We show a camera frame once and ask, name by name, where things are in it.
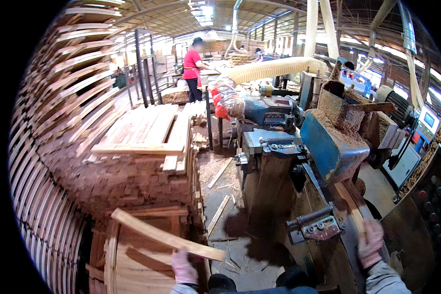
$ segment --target gray sleeve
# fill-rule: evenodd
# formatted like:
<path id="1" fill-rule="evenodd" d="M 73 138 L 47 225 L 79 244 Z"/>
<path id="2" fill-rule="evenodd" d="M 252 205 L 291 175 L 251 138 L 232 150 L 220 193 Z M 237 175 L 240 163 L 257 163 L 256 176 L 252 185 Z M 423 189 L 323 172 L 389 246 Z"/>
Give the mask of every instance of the gray sleeve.
<path id="1" fill-rule="evenodd" d="M 190 286 L 176 284 L 171 288 L 170 294 L 197 294 L 197 292 Z"/>
<path id="2" fill-rule="evenodd" d="M 380 261 L 369 270 L 366 279 L 367 294 L 411 294 L 397 272 Z"/>

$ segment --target red shirt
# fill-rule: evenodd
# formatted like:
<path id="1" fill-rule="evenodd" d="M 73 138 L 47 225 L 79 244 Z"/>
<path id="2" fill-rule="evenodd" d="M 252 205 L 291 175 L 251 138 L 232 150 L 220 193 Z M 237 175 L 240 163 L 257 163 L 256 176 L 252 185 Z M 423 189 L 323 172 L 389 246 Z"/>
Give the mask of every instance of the red shirt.
<path id="1" fill-rule="evenodd" d="M 196 61 L 201 60 L 201 57 L 198 52 L 195 50 L 188 50 L 188 52 L 185 55 L 185 58 L 183 59 L 184 68 L 185 71 L 183 72 L 183 79 L 196 79 L 197 74 L 193 70 L 193 68 L 187 68 L 187 67 L 196 67 Z"/>

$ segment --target worker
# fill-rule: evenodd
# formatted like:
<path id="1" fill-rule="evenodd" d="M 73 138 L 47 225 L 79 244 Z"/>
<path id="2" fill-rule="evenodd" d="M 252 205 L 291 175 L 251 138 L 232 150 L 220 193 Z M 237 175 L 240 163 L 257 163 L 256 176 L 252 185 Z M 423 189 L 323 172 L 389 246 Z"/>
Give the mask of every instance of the worker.
<path id="1" fill-rule="evenodd" d="M 248 54 L 247 49 L 245 49 L 244 45 L 241 45 L 240 48 L 238 49 L 239 53 L 243 53 L 243 54 Z"/>
<path id="2" fill-rule="evenodd" d="M 382 248 L 384 231 L 376 220 L 365 220 L 365 232 L 358 240 L 358 257 L 367 273 L 367 294 L 411 294 L 395 270 L 389 267 L 379 254 Z M 179 250 L 173 253 L 171 266 L 175 273 L 176 285 L 170 294 L 196 294 L 198 287 L 197 271 L 188 261 L 188 252 Z M 272 294 L 317 294 L 307 285 L 306 273 L 294 265 L 276 279 L 276 288 L 248 291 L 244 293 Z M 232 279 L 223 274 L 213 274 L 208 282 L 209 294 L 237 292 Z"/>
<path id="3" fill-rule="evenodd" d="M 255 53 L 258 54 L 255 61 L 265 61 L 266 56 L 260 48 L 255 49 Z"/>
<path id="4" fill-rule="evenodd" d="M 201 69 L 213 69 L 201 61 L 199 53 L 204 51 L 204 47 L 205 42 L 202 38 L 194 38 L 193 47 L 186 52 L 183 59 L 183 79 L 188 83 L 190 102 L 202 100 L 202 92 L 198 89 L 201 87 Z"/>

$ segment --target hand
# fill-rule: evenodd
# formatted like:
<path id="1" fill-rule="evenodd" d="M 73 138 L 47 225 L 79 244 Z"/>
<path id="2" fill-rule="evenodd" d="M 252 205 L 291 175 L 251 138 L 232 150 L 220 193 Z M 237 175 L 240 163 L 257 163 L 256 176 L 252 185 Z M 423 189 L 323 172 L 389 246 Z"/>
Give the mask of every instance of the hand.
<path id="1" fill-rule="evenodd" d="M 195 284 L 198 285 L 197 271 L 188 261 L 188 252 L 186 248 L 181 248 L 171 256 L 171 267 L 175 273 L 177 284 Z"/>
<path id="2" fill-rule="evenodd" d="M 359 235 L 358 257 L 365 269 L 382 260 L 378 251 L 384 242 L 384 231 L 376 220 L 365 220 L 363 225 L 366 231 Z"/>

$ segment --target black pants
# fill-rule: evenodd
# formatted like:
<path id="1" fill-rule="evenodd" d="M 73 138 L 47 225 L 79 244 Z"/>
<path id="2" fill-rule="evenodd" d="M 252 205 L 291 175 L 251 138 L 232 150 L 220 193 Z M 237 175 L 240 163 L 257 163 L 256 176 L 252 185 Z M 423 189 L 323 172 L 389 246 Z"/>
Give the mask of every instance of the black pants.
<path id="1" fill-rule="evenodd" d="M 299 286 L 313 286 L 309 285 L 307 274 L 300 265 L 293 265 L 276 279 L 276 287 L 294 289 Z M 207 282 L 207 287 L 209 288 L 209 294 L 237 292 L 234 280 L 223 274 L 213 274 Z"/>
<path id="2" fill-rule="evenodd" d="M 203 96 L 202 91 L 197 88 L 197 78 L 195 79 L 185 79 L 189 86 L 189 101 L 202 101 Z"/>

